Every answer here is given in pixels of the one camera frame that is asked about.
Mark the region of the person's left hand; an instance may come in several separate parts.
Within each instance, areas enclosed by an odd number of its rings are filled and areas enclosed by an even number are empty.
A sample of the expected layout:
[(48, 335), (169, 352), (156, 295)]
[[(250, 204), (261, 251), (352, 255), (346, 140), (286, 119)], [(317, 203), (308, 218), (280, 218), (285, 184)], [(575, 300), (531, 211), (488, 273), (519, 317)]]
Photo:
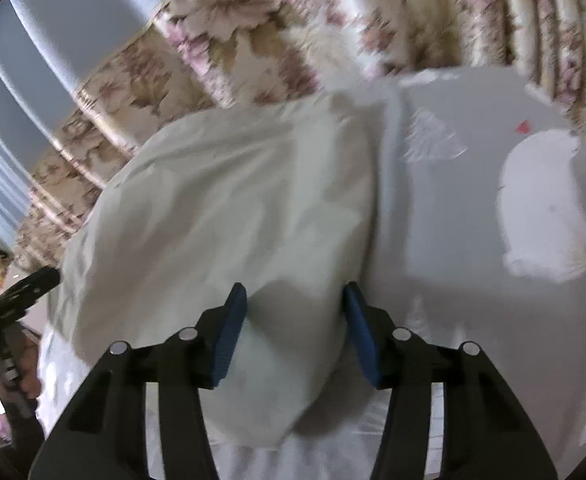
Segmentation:
[[(27, 399), (35, 400), (40, 396), (42, 383), (38, 376), (40, 337), (32, 330), (17, 323), (8, 329), (8, 346), (16, 364), (18, 385)], [(3, 403), (15, 402), (15, 391), (8, 390), (8, 383), (4, 380), (0, 367), (0, 399)]]

